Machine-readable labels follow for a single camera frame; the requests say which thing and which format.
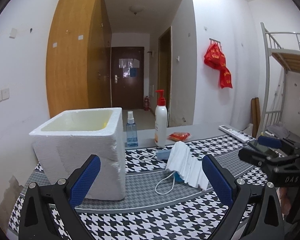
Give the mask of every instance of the air conditioner remote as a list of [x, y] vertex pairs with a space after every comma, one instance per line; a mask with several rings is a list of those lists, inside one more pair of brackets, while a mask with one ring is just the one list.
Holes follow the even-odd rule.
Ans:
[[227, 127], [226, 125], [220, 125], [219, 129], [224, 131], [225, 133], [231, 135], [232, 137], [236, 138], [237, 140], [239, 140], [242, 143], [247, 143], [248, 141], [251, 140], [251, 137], [249, 135], [244, 135], [242, 133], [239, 133], [239, 132]]

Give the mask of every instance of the human hand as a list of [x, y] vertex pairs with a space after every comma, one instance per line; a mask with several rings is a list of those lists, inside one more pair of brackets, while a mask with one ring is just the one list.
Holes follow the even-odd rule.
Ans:
[[287, 196], [287, 188], [280, 187], [279, 188], [279, 200], [281, 204], [282, 214], [288, 215], [291, 209], [291, 202]]

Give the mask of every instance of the white pump bottle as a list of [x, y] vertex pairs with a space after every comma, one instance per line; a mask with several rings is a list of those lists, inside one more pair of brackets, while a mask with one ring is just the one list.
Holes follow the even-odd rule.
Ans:
[[166, 100], [163, 97], [164, 90], [157, 90], [159, 98], [155, 109], [155, 134], [154, 141], [158, 147], [166, 146], [167, 139], [167, 117]]

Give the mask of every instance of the desk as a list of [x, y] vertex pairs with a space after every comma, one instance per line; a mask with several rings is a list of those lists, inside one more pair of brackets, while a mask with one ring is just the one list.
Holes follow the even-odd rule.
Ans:
[[[193, 135], [186, 144], [192, 155], [199, 160], [205, 154], [212, 154], [224, 168], [236, 178], [243, 178], [248, 183], [263, 185], [266, 175], [259, 168], [244, 163], [238, 158], [238, 151], [243, 147], [236, 139], [218, 130], [218, 125], [183, 126], [168, 128], [168, 132], [186, 131]], [[76, 211], [88, 230], [99, 239], [206, 239], [221, 221], [227, 211], [216, 196], [212, 187], [207, 191], [192, 188], [184, 183], [176, 183], [167, 195], [158, 195], [154, 187], [167, 176], [164, 170], [166, 161], [151, 159], [139, 161], [143, 153], [157, 151], [153, 139], [154, 130], [138, 131], [139, 146], [145, 148], [126, 149], [126, 197], [120, 201], [101, 201], [85, 199]], [[37, 165], [29, 177], [12, 211], [9, 221], [9, 235], [18, 235], [20, 211], [27, 187], [31, 182], [39, 186], [49, 185], [44, 170]], [[167, 192], [172, 181], [167, 180], [158, 187], [158, 191]], [[249, 217], [252, 206], [249, 205], [238, 229], [242, 228]], [[58, 230], [69, 239], [64, 230], [55, 206], [51, 213]]]

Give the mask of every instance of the gray cloth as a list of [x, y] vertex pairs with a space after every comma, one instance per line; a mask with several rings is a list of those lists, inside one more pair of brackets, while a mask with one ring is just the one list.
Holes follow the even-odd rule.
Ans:
[[290, 131], [284, 127], [284, 124], [282, 122], [269, 125], [267, 127], [267, 130], [280, 139], [287, 138], [290, 135]]

